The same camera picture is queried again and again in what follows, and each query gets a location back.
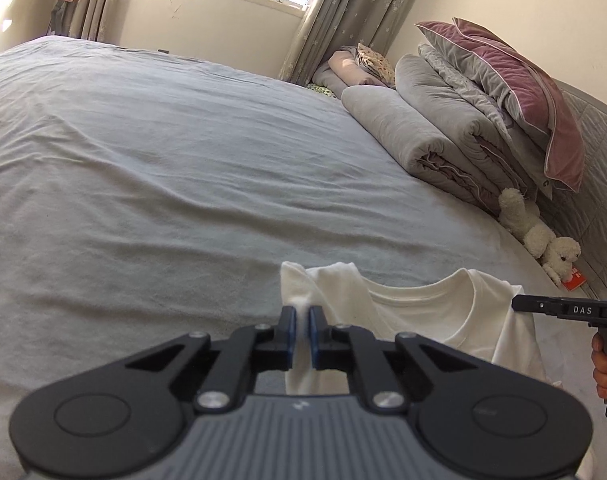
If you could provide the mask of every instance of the red tag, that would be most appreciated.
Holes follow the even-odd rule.
[[[568,290],[575,290],[578,286],[581,286],[584,283],[586,283],[584,275],[579,272],[577,267],[572,266],[572,278],[569,282],[564,282],[563,286]]]

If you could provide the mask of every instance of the star-patterned curtain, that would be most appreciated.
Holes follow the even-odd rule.
[[[386,54],[413,0],[314,0],[280,72],[305,86],[317,67],[343,45],[363,43]]]

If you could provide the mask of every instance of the human hand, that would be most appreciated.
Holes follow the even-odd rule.
[[[595,364],[592,376],[597,382],[597,395],[607,399],[607,355],[603,353],[603,339],[599,333],[592,338],[592,362]]]

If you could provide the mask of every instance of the green patterned cloth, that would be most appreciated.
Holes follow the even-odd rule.
[[[306,88],[311,89],[315,92],[319,92],[320,94],[327,95],[328,97],[334,97],[335,99],[337,98],[337,96],[333,94],[332,90],[326,88],[325,86],[315,85],[315,83],[309,83]]]

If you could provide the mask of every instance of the pink pillow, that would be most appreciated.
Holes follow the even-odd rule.
[[[348,86],[376,85],[385,86],[376,77],[359,68],[355,57],[347,50],[338,50],[330,59],[328,65],[332,71]]]
[[[583,138],[553,79],[490,30],[459,18],[453,22],[417,26],[546,151],[545,176],[577,192],[584,169]]]

